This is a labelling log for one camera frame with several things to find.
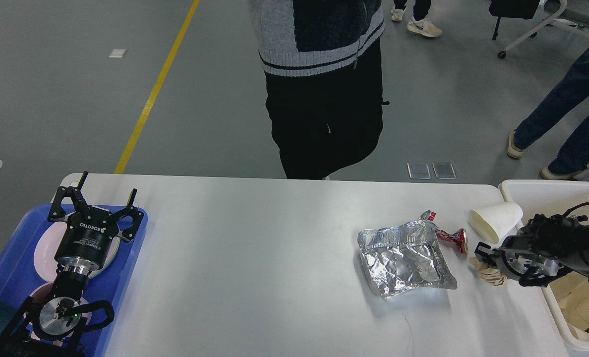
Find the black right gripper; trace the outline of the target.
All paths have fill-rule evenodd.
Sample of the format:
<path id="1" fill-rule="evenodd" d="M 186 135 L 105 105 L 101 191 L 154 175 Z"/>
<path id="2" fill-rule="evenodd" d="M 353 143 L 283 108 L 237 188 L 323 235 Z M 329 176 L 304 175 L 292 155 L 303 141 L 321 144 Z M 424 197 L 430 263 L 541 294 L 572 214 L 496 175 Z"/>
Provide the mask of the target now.
<path id="1" fill-rule="evenodd" d="M 476 259 L 487 268 L 496 269 L 507 278 L 518 280 L 522 287 L 548 287 L 560 278 L 560 264 L 534 253 L 518 253 L 478 242 Z"/>

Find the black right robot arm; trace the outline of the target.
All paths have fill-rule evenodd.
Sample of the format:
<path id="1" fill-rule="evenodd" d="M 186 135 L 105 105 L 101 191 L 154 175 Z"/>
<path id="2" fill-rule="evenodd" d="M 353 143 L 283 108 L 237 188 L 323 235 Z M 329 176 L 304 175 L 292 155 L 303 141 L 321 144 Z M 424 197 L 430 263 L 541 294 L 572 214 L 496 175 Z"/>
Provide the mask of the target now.
<path id="1" fill-rule="evenodd" d="M 548 287 L 572 272 L 589 282 L 589 225 L 582 224 L 588 217 L 573 215 L 583 206 L 589 206 L 589 202 L 573 206 L 562 215 L 536 214 L 498 248 L 479 242 L 476 258 L 523 287 Z"/>

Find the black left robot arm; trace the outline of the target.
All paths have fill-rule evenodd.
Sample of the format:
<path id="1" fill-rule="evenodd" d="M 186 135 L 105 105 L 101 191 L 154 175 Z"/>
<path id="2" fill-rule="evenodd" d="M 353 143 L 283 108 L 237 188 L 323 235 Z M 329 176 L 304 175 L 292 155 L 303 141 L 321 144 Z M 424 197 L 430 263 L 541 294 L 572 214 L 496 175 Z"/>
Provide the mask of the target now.
<path id="1" fill-rule="evenodd" d="M 0 254 L 0 357 L 100 357 L 138 258 L 147 213 L 90 205 L 77 185 L 22 218 Z"/>

